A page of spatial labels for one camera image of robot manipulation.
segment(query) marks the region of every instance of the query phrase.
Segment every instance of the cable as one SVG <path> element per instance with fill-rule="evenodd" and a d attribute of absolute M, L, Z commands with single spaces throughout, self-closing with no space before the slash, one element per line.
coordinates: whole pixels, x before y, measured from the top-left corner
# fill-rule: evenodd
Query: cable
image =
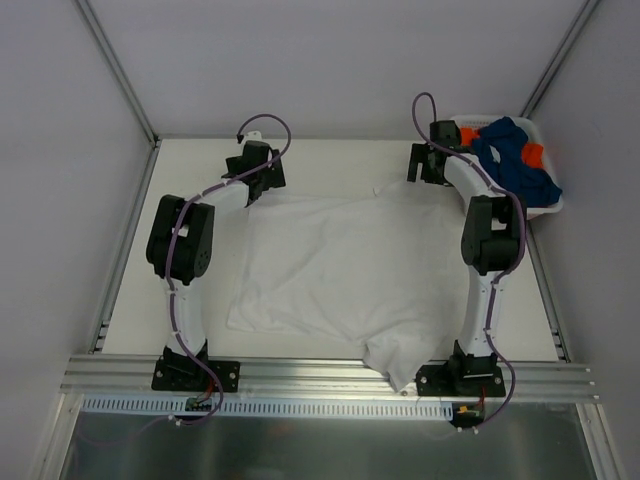
<path fill-rule="evenodd" d="M 258 120 L 260 118 L 271 118 L 273 120 L 276 120 L 278 123 L 280 123 L 280 125 L 282 125 L 287 133 L 287 143 L 285 144 L 284 148 L 280 151 L 280 153 L 278 153 L 277 155 L 272 156 L 272 158 L 261 164 L 258 165 L 255 168 L 252 168 L 251 170 L 248 170 L 244 173 L 241 173 L 240 175 L 237 175 L 229 180 L 223 180 L 220 183 L 217 183 L 205 190 L 202 191 L 202 193 L 195 195 L 193 197 L 191 197 L 189 200 L 187 200 L 185 202 L 185 204 L 183 205 L 182 209 L 180 210 L 180 213 L 178 214 L 178 219 L 176 221 L 176 224 L 173 228 L 173 233 L 171 235 L 171 241 L 169 243 L 169 250 L 167 252 L 167 261 L 165 263 L 165 279 L 167 280 L 167 283 L 169 284 L 169 289 L 170 289 L 170 295 L 169 295 L 169 318 L 171 321 L 171 331 L 173 332 L 173 334 L 176 337 L 176 341 L 178 342 L 178 344 L 180 345 L 180 348 L 182 348 L 182 350 L 184 351 L 184 353 L 187 355 L 187 357 L 189 357 L 196 365 L 198 365 L 200 368 L 202 368 L 207 375 L 209 375 L 210 379 L 213 381 L 213 383 L 216 385 L 216 387 L 218 388 L 218 393 L 219 393 L 219 399 L 217 404 L 211 408 L 211 410 L 209 412 L 207 412 L 206 415 L 203 415 L 202 417 L 199 417 L 197 420 L 184 420 L 184 419 L 179 419 L 176 420 L 176 425 L 180 426 L 180 425 L 198 425 L 202 422 L 205 422 L 209 417 L 211 417 L 212 415 L 214 415 L 216 412 L 218 412 L 220 410 L 220 408 L 222 408 L 222 403 L 224 402 L 224 392 L 222 389 L 222 384 L 220 383 L 220 379 L 218 378 L 218 376 L 213 372 L 213 370 L 211 370 L 208 365 L 206 365 L 205 363 L 201 362 L 193 353 L 191 353 L 191 351 L 187 348 L 187 346 L 185 345 L 182 336 L 180 334 L 180 331 L 178 330 L 178 325 L 177 325 L 177 321 L 176 321 L 176 311 L 175 311 L 175 296 L 176 296 L 176 290 L 175 290 L 175 285 L 173 283 L 173 280 L 171 279 L 171 264 L 173 263 L 173 255 L 175 253 L 175 248 L 176 248 L 176 243 L 178 240 L 178 236 L 179 236 L 179 232 L 180 232 L 180 228 L 182 227 L 182 224 L 184 222 L 184 218 L 187 214 L 187 210 L 189 210 L 189 207 L 191 205 L 193 205 L 195 202 L 197 202 L 198 200 L 201 200 L 202 198 L 206 197 L 207 195 L 215 192 L 216 190 L 220 190 L 224 187 L 226 187 L 227 185 L 230 185 L 232 183 L 236 183 L 241 181 L 243 178 L 248 177 L 249 175 L 253 175 L 256 172 L 259 172 L 260 170 L 263 170 L 265 168 L 269 168 L 271 167 L 271 165 L 273 165 L 275 162 L 279 161 L 282 156 L 287 152 L 287 150 L 289 150 L 289 147 L 291 146 L 291 129 L 289 128 L 289 125 L 287 125 L 285 123 L 284 120 L 282 120 L 280 117 L 273 115 L 271 113 L 260 113 L 258 115 L 254 115 L 253 117 L 249 118 L 248 120 L 246 120 L 238 129 L 238 138 L 240 138 L 240 135 L 242 135 L 243 130 L 247 127 L 247 125 L 249 125 L 250 123 L 254 122 L 255 120 Z M 131 440 L 134 440 L 135 438 L 137 438 L 140 434 L 142 434 L 143 432 L 145 432 L 148 428 L 152 427 L 153 425 L 155 425 L 156 423 L 159 423 L 162 420 L 168 419 L 169 421 L 173 421 L 175 419 L 175 417 L 173 415 L 169 415 L 169 416 L 160 416 L 160 417 L 155 417 L 153 420 L 151 420 L 150 422 L 146 423 L 145 425 L 143 425 L 138 431 L 134 432 L 133 434 L 120 439 L 120 440 L 116 440 L 116 441 L 112 441 L 112 442 L 99 442 L 99 441 L 95 441 L 92 440 L 88 437 L 86 437 L 83 433 L 82 430 L 80 428 L 80 423 L 78 423 L 78 426 L 76 427 L 76 436 L 82 440 L 85 443 L 88 443 L 89 445 L 93 445 L 94 447 L 113 447 L 119 444 L 123 444 L 123 443 L 127 443 Z"/>
<path fill-rule="evenodd" d="M 435 119 L 435 112 L 436 112 L 435 101 L 433 99 L 433 95 L 431 95 L 429 92 L 419 93 L 413 99 L 413 103 L 411 104 L 411 116 L 413 118 L 413 125 L 415 126 L 416 131 L 418 132 L 420 137 L 422 137 L 422 139 L 427 144 L 429 144 L 432 148 L 435 148 L 436 150 L 440 150 L 441 152 L 444 152 L 444 153 L 446 153 L 448 155 L 451 155 L 451 156 L 454 156 L 456 158 L 459 158 L 460 160 L 465 162 L 467 165 L 469 165 L 480 176 L 480 178 L 482 178 L 482 180 L 487 185 L 489 190 L 491 190 L 491 191 L 493 191 L 495 193 L 506 195 L 507 197 L 509 197 L 511 199 L 511 201 L 513 202 L 513 205 L 514 205 L 516 211 L 518 212 L 518 226 L 520 228 L 520 236 L 521 236 L 520 244 L 519 244 L 519 248 L 518 248 L 518 256 L 516 257 L 516 261 L 513 263 L 513 265 L 511 265 L 511 267 L 509 267 L 504 272 L 500 273 L 491 282 L 491 285 L 493 286 L 493 288 L 491 289 L 491 294 L 489 295 L 489 305 L 488 305 L 488 308 L 487 308 L 487 317 L 486 317 L 485 328 L 484 328 L 484 333 L 485 333 L 485 336 L 487 337 L 487 344 L 489 345 L 489 348 L 493 351 L 493 353 L 496 354 L 496 357 L 498 357 L 498 359 L 500 359 L 500 361 L 502 361 L 505 364 L 505 366 L 509 369 L 509 372 L 511 373 L 511 386 L 509 387 L 509 392 L 507 393 L 507 396 L 506 396 L 504 402 L 502 402 L 502 404 L 498 407 L 498 409 L 495 412 L 493 412 L 489 417 L 487 417 L 484 420 L 484 422 L 482 422 L 483 425 L 484 425 L 487 422 L 489 422 L 490 420 L 494 419 L 496 417 L 496 415 L 498 415 L 500 412 L 502 412 L 507 407 L 507 405 L 511 402 L 511 399 L 513 398 L 513 394 L 514 394 L 515 389 L 516 389 L 516 371 L 513 368 L 513 365 L 511 364 L 511 362 L 509 362 L 498 351 L 498 349 L 496 348 L 496 346 L 493 343 L 493 340 L 491 339 L 491 316 L 493 315 L 493 308 L 494 308 L 494 305 L 495 305 L 496 294 L 497 294 L 498 284 L 500 283 L 500 280 L 503 277 L 505 277 L 506 275 L 509 275 L 511 272 L 513 272 L 516 268 L 518 268 L 518 265 L 520 265 L 520 262 L 524 258 L 524 252 L 525 252 L 525 240 L 524 239 L 525 239 L 525 236 L 526 236 L 526 221 L 525 221 L 524 213 L 522 212 L 522 206 L 520 205 L 520 200 L 518 199 L 518 197 L 514 193 L 509 192 L 507 190 L 504 190 L 502 188 L 498 188 L 495 185 L 493 185 L 493 182 L 490 180 L 490 178 L 487 175 L 487 173 L 480 166 L 478 166 L 476 163 L 472 162 L 470 159 L 468 159 L 464 155 L 462 155 L 462 154 L 460 154 L 458 152 L 455 152 L 455 151 L 453 151 L 453 150 L 451 150 L 449 148 L 446 148 L 446 147 L 443 147 L 441 145 L 438 145 L 437 143 L 431 141 L 431 139 L 422 131 L 422 128 L 420 128 L 420 123 L 418 122 L 418 116 L 417 116 L 417 112 L 416 112 L 416 106 L 418 105 L 418 101 L 422 97 L 429 97 L 431 99 L 431 104 L 433 106 L 434 119 Z"/>
<path fill-rule="evenodd" d="M 482 411 L 484 412 L 484 401 L 485 401 L 486 398 L 487 398 L 487 389 L 483 385 L 482 386 L 482 395 L 480 397 L 480 400 L 478 400 L 478 403 L 476 403 L 472 408 L 480 407 L 480 408 L 482 408 Z"/>
<path fill-rule="evenodd" d="M 209 385 L 207 386 L 207 389 L 196 397 L 196 403 L 200 404 L 202 402 L 206 402 L 211 398 L 212 394 L 213 394 L 213 380 L 209 379 Z"/>

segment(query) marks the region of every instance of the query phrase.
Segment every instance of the black mounting bracket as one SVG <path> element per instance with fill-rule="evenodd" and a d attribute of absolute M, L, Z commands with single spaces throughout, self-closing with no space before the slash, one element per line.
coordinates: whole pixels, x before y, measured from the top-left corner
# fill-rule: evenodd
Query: black mounting bracket
<path fill-rule="evenodd" d="M 196 358 L 213 370 L 225 393 L 238 391 L 240 383 L 240 362 L 209 360 L 207 344 Z M 160 392 L 197 392 L 202 393 L 209 387 L 210 378 L 193 360 L 186 355 L 173 352 L 164 347 L 162 356 L 156 362 L 151 380 L 151 389 Z"/>
<path fill-rule="evenodd" d="M 238 143 L 242 141 L 242 136 L 238 137 Z M 269 161 L 269 153 L 272 158 L 280 152 L 274 150 L 266 142 L 258 140 L 247 140 L 242 149 L 242 155 L 239 157 L 227 158 L 227 170 L 229 173 L 223 175 L 223 178 L 233 178 L 248 172 Z M 255 202 L 263 192 L 270 188 L 285 187 L 287 184 L 284 179 L 284 170 L 282 168 L 282 159 L 279 159 L 268 168 L 263 168 L 242 179 L 242 182 L 249 187 L 249 204 Z"/>
<path fill-rule="evenodd" d="M 453 120 L 432 122 L 429 125 L 429 137 L 434 143 L 455 152 L 468 153 L 470 151 L 469 147 L 461 145 L 462 135 Z M 420 180 L 426 183 L 450 186 L 451 184 L 444 177 L 444 167 L 448 156 L 447 153 L 436 150 L 429 144 L 414 143 L 411 146 L 407 182 L 416 181 L 418 168 L 422 166 Z"/>
<path fill-rule="evenodd" d="M 502 398 L 506 395 L 497 357 L 465 355 L 455 342 L 453 355 L 442 365 L 423 365 L 416 374 L 420 397 Z"/>

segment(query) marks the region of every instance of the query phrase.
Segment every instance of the white cloth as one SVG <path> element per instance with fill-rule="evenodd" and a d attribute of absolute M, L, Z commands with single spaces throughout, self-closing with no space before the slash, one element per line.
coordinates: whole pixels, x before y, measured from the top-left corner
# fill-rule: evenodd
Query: white cloth
<path fill-rule="evenodd" d="M 460 314 L 464 218 L 452 188 L 394 184 L 367 200 L 266 194 L 251 206 L 228 326 L 364 344 L 394 388 Z"/>

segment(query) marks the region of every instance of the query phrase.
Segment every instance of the black joint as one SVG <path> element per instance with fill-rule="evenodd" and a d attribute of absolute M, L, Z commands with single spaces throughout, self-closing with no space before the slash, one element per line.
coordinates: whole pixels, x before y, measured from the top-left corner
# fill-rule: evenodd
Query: black joint
<path fill-rule="evenodd" d="M 463 147 L 460 129 L 453 120 L 433 122 L 429 126 L 430 137 L 436 144 L 458 153 L 467 153 Z M 414 143 L 411 146 L 411 158 L 407 182 L 415 182 L 418 169 L 421 168 L 420 180 L 436 185 L 450 185 L 444 177 L 444 168 L 449 155 L 431 147 L 429 144 Z"/>
<path fill-rule="evenodd" d="M 147 261 L 160 278 L 165 278 L 165 265 L 169 254 L 171 236 L 185 199 L 174 195 L 165 195 L 160 199 L 156 217 L 153 220 L 151 234 L 147 243 Z M 211 205 L 194 203 L 184 217 L 184 233 L 178 235 L 170 276 L 189 285 L 194 278 L 206 272 L 211 261 L 213 242 L 213 218 L 215 208 Z"/>
<path fill-rule="evenodd" d="M 453 355 L 449 357 L 448 364 L 453 377 L 458 382 L 462 382 L 465 379 L 480 379 L 492 376 L 498 365 L 498 357 L 495 353 L 487 357 L 465 354 L 456 340 L 453 344 Z"/>
<path fill-rule="evenodd" d="M 520 201 L 523 215 L 526 206 Z M 493 229 L 493 219 L 504 227 Z M 517 260 L 524 241 L 518 212 L 509 197 L 472 197 L 462 233 L 462 258 L 480 275 L 509 269 Z"/>
<path fill-rule="evenodd" d="M 264 165 L 269 161 L 269 155 L 273 157 L 279 155 L 278 150 L 273 150 L 266 142 L 257 140 L 248 140 L 242 149 L 242 155 L 239 157 L 227 158 L 228 173 L 224 175 L 226 178 L 233 178 L 241 175 L 249 170 L 253 170 L 260 165 Z M 242 179 L 249 187 L 249 203 L 255 202 L 263 192 L 271 188 L 281 188 L 286 186 L 284 178 L 284 170 L 282 168 L 282 159 L 279 158 L 269 167 L 248 175 Z"/>
<path fill-rule="evenodd" d="M 240 362 L 227 360 L 210 360 L 207 353 L 207 342 L 195 357 L 212 370 L 225 393 L 238 391 L 240 381 Z M 162 356 L 156 362 L 151 389 L 161 392 L 204 392 L 212 379 L 187 355 L 182 355 L 164 347 Z M 213 384 L 213 391 L 218 391 Z"/>
<path fill-rule="evenodd" d="M 432 142 L 446 148 L 459 147 L 462 134 L 453 120 L 440 120 L 429 125 L 429 138 Z"/>

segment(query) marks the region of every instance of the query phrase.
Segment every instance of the white table surface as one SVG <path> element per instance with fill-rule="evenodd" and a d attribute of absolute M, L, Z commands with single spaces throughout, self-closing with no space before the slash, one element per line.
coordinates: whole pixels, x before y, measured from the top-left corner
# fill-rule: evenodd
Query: white table surface
<path fill-rule="evenodd" d="M 271 142 L 274 147 L 283 141 Z M 298 195 L 367 198 L 373 188 L 406 179 L 411 142 L 294 140 L 284 158 L 287 187 Z M 145 258 L 145 247 L 160 198 L 189 196 L 226 173 L 224 159 L 239 152 L 235 140 L 164 140 L 116 300 L 104 353 L 159 355 L 169 334 L 165 294 Z M 209 354 L 224 357 L 362 358 L 364 347 L 298 335 L 235 331 L 226 322 L 244 248 L 247 210 L 216 219 L 212 261 L 203 277 L 209 322 Z M 459 244 L 451 248 L 459 249 Z M 452 318 L 436 353 L 447 358 L 463 318 Z M 498 326 L 497 346 L 511 360 L 557 361 L 556 349 L 529 254 L 511 276 Z"/>

